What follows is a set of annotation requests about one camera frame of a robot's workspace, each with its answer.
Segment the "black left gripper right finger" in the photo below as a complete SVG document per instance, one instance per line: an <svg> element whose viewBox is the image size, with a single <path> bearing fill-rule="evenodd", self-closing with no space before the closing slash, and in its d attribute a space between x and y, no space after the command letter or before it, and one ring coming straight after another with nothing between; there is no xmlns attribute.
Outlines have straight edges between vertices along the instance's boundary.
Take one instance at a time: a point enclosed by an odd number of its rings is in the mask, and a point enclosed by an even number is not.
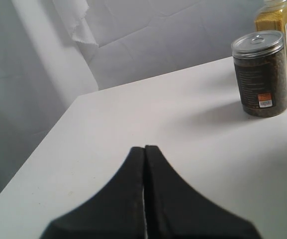
<svg viewBox="0 0 287 239"><path fill-rule="evenodd" d="M191 187L157 146L145 147L144 203L150 239L259 239L254 225Z"/></svg>

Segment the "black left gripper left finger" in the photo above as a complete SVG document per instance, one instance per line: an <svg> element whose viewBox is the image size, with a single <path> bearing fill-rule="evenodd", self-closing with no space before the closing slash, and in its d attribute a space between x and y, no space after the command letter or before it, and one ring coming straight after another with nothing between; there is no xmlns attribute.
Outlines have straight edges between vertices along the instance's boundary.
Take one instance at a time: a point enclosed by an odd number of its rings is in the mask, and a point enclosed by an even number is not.
<svg viewBox="0 0 287 239"><path fill-rule="evenodd" d="M145 153L131 148L110 181L92 198L54 219L43 239L143 239Z"/></svg>

